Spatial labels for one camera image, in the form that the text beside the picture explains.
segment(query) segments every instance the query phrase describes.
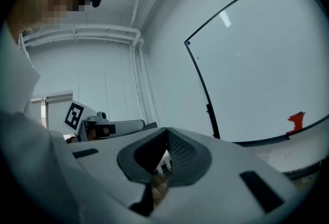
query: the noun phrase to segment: red object on whiteboard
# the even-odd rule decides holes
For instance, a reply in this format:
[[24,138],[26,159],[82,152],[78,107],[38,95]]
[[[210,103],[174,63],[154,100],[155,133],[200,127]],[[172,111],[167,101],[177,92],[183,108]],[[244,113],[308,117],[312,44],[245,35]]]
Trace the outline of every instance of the red object on whiteboard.
[[289,117],[288,121],[293,122],[295,124],[295,128],[292,131],[286,132],[287,135],[303,129],[304,115],[305,115],[305,113],[303,113],[301,111],[300,113],[292,115],[292,116]]

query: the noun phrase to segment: whiteboard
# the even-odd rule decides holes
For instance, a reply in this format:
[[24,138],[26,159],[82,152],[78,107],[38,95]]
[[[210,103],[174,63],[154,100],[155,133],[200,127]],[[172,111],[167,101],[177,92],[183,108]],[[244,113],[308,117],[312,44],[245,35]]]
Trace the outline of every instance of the whiteboard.
[[329,24],[315,0],[238,0],[187,42],[221,139],[257,141],[329,114]]

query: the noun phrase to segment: person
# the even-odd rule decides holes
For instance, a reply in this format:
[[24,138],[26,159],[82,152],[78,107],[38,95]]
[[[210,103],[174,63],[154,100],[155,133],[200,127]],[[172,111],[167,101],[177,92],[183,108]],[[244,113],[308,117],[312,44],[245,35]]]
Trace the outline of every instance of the person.
[[30,100],[40,75],[31,63],[22,32],[56,23],[67,11],[82,11],[90,4],[91,0],[15,1],[0,32],[0,77],[2,85],[7,85],[0,93],[0,111],[30,114]]

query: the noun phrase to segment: black plastic frame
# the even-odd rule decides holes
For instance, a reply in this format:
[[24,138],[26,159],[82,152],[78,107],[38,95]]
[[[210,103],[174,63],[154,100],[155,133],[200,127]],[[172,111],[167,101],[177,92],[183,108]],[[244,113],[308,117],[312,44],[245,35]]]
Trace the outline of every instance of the black plastic frame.
[[[226,10],[228,7],[230,7],[231,5],[233,5],[234,3],[236,3],[237,1],[239,0],[234,0],[232,1],[231,3],[229,3],[228,5],[226,5],[223,9],[221,9],[219,12],[217,12],[213,17],[211,17],[209,20],[207,20],[201,27],[199,27],[191,36],[189,36],[185,41],[184,41],[184,44],[191,56],[191,59],[194,63],[194,66],[196,68],[196,71],[199,75],[199,78],[201,80],[201,83],[202,83],[202,86],[204,88],[204,91],[205,91],[205,94],[206,94],[206,97],[207,97],[207,100],[208,100],[208,104],[207,104],[207,113],[209,114],[209,118],[210,118],[210,121],[211,121],[211,125],[212,125],[212,129],[213,129],[213,136],[215,138],[218,138],[220,139],[220,131],[219,131],[219,128],[218,128],[218,124],[217,124],[217,120],[216,120],[216,116],[215,116],[215,113],[214,113],[214,109],[212,107],[212,104],[211,104],[211,100],[210,100],[210,97],[209,97],[209,94],[208,94],[208,90],[207,90],[207,87],[205,85],[205,82],[204,82],[204,79],[201,75],[201,72],[199,70],[199,67],[195,61],[195,58],[189,48],[189,45],[188,45],[188,41],[194,37],[201,29],[203,29],[209,22],[211,22],[214,18],[216,18],[222,11]],[[321,8],[321,10],[324,12],[324,14],[326,15],[326,17],[329,19],[328,17],[328,14],[327,12],[323,9],[323,7],[321,6],[321,4],[319,4],[319,2],[317,0],[315,0],[315,2],[319,5],[319,7]],[[301,130],[298,130],[298,131],[295,131],[295,132],[292,132],[290,134],[285,134],[285,135],[281,135],[281,136],[276,136],[276,137],[271,137],[271,138],[268,138],[268,139],[263,139],[263,140],[256,140],[256,141],[246,141],[246,142],[233,142],[233,143],[236,143],[240,146],[243,146],[243,147],[248,147],[248,146],[261,146],[261,145],[268,145],[268,144],[274,144],[274,143],[279,143],[279,142],[283,142],[283,141],[287,141],[287,140],[290,140],[289,136],[291,135],[295,135],[295,134],[298,134],[304,130],[307,130],[319,123],[321,123],[322,121],[326,120],[327,118],[329,118],[329,115],[325,116],[324,118],[320,119],[319,121],[305,127],[305,128],[302,128]]]

